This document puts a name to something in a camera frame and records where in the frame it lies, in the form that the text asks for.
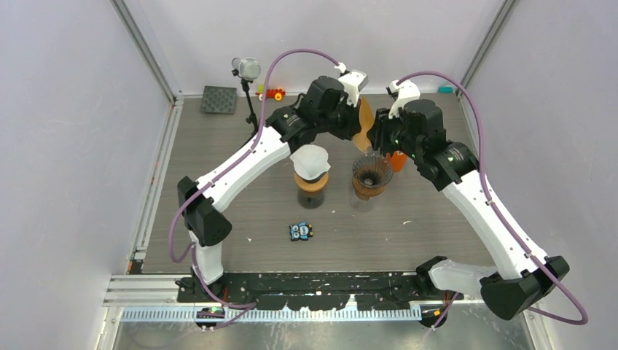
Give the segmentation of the brown paper coffee filter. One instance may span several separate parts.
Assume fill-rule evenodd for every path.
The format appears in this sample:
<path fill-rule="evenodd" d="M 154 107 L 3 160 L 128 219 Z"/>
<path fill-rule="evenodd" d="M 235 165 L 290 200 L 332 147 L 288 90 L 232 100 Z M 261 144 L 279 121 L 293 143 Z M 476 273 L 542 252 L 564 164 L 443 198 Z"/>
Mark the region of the brown paper coffee filter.
<path fill-rule="evenodd" d="M 375 122 L 375 116 L 367 99 L 362 96 L 359 100 L 359 124 L 360 131 L 353 135 L 351 141 L 355 147 L 361 152 L 367 152 L 371 146 L 371 142 L 367 136 L 369 130 Z"/>

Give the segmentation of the grey glass dripper cone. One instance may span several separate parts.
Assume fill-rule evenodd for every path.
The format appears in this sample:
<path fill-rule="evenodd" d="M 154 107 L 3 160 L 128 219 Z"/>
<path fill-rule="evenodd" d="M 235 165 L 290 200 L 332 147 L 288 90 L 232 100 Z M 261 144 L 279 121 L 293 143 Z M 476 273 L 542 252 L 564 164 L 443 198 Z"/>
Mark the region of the grey glass dripper cone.
<path fill-rule="evenodd" d="M 385 187 L 392 180 L 393 174 L 390 162 L 379 154 L 360 155 L 352 165 L 353 179 L 367 188 Z"/>

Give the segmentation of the white paper coffee filter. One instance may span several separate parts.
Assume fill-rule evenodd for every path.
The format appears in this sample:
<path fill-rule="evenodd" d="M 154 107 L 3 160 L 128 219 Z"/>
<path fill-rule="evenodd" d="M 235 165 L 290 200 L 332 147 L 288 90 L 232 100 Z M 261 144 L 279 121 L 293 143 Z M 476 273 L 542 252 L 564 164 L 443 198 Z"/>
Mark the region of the white paper coffee filter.
<path fill-rule="evenodd" d="M 329 153 L 320 146 L 307 144 L 291 154 L 295 174 L 301 179 L 313 181 L 330 170 Z"/>

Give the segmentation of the smoky glass carafe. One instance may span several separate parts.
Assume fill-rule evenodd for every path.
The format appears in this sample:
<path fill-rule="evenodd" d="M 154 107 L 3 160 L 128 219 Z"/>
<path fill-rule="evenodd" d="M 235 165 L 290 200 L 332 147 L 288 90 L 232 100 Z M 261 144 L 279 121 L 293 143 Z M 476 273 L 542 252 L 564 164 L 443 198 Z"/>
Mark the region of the smoky glass carafe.
<path fill-rule="evenodd" d="M 309 192 L 303 189 L 297 191 L 297 201 L 305 209 L 317 209 L 325 200 L 324 190 Z"/>

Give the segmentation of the silver microphone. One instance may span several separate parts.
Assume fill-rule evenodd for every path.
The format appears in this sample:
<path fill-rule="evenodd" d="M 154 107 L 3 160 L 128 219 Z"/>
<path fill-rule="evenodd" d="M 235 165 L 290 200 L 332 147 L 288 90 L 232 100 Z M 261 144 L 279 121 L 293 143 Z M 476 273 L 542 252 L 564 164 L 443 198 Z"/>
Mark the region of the silver microphone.
<path fill-rule="evenodd" d="M 242 91 L 245 94 L 246 102 L 249 108 L 249 116 L 246 118 L 246 122 L 254 127 L 252 134 L 255 135 L 259 128 L 259 122 L 251 101 L 250 84 L 252 84 L 254 80 L 260 76 L 261 66 L 256 58 L 252 57 L 233 58 L 231 65 L 232 75 L 240 78 Z"/>

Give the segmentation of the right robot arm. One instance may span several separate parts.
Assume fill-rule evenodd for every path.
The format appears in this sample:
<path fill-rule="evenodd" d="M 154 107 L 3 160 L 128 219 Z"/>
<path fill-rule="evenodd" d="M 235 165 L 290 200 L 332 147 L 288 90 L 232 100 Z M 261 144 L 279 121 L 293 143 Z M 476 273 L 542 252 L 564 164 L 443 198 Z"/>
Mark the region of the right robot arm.
<path fill-rule="evenodd" d="M 570 271 L 564 257 L 550 257 L 513 220 L 480 173 L 474 153 L 447 139 L 442 110 L 433 101 L 410 101 L 398 117 L 378 109 L 368 138 L 382 155 L 399 151 L 411 158 L 418 173 L 464 215 L 493 260 L 489 267 L 444 256 L 428 260 L 416 268 L 416 289 L 423 298 L 460 292 L 510 320 L 547 296 L 554 281 Z"/>

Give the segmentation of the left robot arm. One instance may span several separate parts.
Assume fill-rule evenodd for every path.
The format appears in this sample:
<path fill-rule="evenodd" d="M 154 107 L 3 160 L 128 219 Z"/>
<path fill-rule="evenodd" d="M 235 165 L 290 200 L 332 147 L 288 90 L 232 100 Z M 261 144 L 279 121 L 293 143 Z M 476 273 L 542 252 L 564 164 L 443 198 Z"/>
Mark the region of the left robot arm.
<path fill-rule="evenodd" d="M 222 242 L 232 225 L 223 215 L 231 201 L 272 165 L 291 158 L 297 178 L 310 185 L 326 181 L 331 168 L 325 149 L 312 143 L 320 133 L 350 140 L 361 130 L 360 92 L 367 84 L 360 71 L 337 79 L 320 76 L 296 105 L 275 110 L 265 126 L 210 173 L 178 183 L 179 213 L 193 243 L 196 293 L 207 302 L 223 293 Z"/>

